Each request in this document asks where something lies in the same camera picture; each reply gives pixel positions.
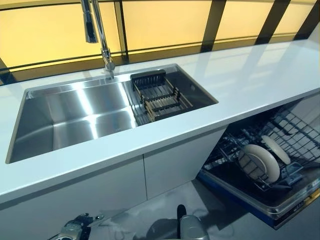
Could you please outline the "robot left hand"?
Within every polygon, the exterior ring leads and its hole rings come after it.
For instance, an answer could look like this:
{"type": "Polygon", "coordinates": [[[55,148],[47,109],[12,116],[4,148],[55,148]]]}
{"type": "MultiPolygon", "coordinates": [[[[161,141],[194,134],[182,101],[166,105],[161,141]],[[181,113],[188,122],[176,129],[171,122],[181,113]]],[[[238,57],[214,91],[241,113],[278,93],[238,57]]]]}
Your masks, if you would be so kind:
{"type": "Polygon", "coordinates": [[[68,221],[60,230],[57,240],[88,240],[91,228],[105,219],[104,214],[91,216],[89,213],[82,213],[76,218],[68,221]]]}

